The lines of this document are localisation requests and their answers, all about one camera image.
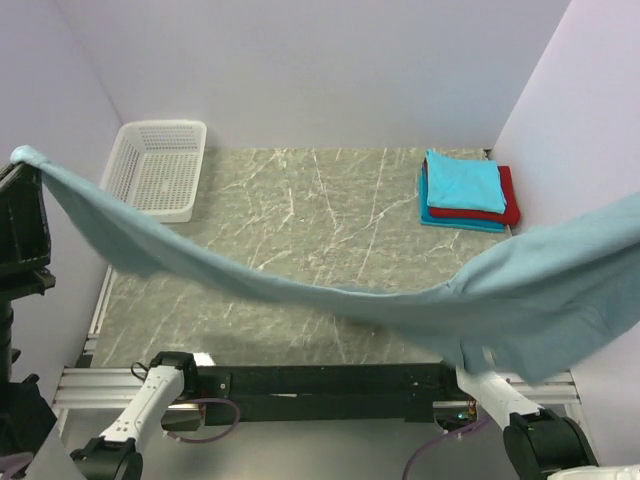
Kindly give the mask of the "grey-blue t-shirt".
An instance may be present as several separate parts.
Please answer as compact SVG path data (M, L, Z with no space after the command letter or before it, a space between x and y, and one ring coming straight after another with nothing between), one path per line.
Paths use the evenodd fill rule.
M639 320L639 198L502 241L450 280L413 293L290 281L180 236L31 146L12 163L36 168L92 248L118 270L169 274L271 304L383 325L477 375L539 382L583 361Z

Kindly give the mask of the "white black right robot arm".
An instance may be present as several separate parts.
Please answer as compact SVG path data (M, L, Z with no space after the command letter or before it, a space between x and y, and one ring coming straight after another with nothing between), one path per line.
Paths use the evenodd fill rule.
M517 378L530 388L545 387L568 375L563 368L543 377L529 377L513 368L470 373L446 360L454 385L471 397L501 430L507 457L520 479L637 479L639 462L605 464L600 461L584 423L561 416L513 385Z

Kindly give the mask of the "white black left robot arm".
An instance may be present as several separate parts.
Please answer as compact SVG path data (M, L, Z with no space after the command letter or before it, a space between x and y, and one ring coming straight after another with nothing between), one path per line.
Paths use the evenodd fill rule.
M25 298L54 287L51 238L39 170L25 164L1 169L1 476L4 479L138 479L142 452L173 404L198 402L201 390L192 355L161 353L122 424L68 453L58 419L39 380L50 367L44 339L54 317L29 317Z

